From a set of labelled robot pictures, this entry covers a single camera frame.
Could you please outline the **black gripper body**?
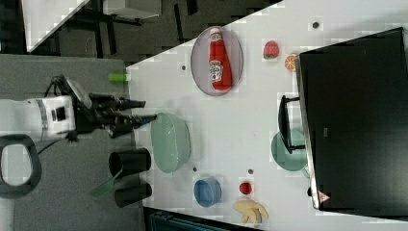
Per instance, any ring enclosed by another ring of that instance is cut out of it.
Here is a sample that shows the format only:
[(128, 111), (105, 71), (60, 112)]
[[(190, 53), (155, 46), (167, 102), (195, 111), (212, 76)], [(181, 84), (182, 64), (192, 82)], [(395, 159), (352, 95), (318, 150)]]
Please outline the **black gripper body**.
[(65, 80), (65, 95), (70, 96), (73, 106), (75, 129), (67, 133), (68, 139), (89, 134), (96, 129), (105, 129), (111, 139), (131, 133), (135, 126), (130, 122), (130, 115), (124, 115), (120, 101), (128, 99), (109, 94), (86, 93), (73, 81)]

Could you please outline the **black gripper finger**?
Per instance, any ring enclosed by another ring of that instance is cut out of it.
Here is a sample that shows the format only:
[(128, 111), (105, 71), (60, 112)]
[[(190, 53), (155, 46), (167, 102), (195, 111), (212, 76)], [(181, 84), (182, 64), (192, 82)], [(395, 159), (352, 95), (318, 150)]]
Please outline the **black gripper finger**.
[(131, 115), (130, 122), (134, 126), (142, 126), (154, 121), (157, 117), (157, 115)]
[(131, 99), (123, 99), (120, 101), (120, 109), (134, 109), (134, 108), (144, 108), (146, 102), (145, 101), (138, 101), (138, 100), (131, 100)]

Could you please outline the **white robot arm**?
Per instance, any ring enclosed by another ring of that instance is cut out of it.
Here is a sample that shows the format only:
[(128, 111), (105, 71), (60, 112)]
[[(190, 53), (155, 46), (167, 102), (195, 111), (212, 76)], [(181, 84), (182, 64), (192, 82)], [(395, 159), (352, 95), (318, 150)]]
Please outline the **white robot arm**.
[(19, 184), (1, 180), (1, 196), (15, 199), (33, 191), (42, 175), (37, 145), (60, 140), (77, 141), (80, 135), (96, 129), (109, 137), (127, 135), (154, 121), (155, 115), (126, 115), (125, 110), (143, 108), (145, 103), (109, 94), (87, 93), (81, 85), (63, 75), (51, 79), (48, 87), (54, 92), (42, 98), (1, 101), (1, 151), (20, 146), (28, 154), (30, 175)]

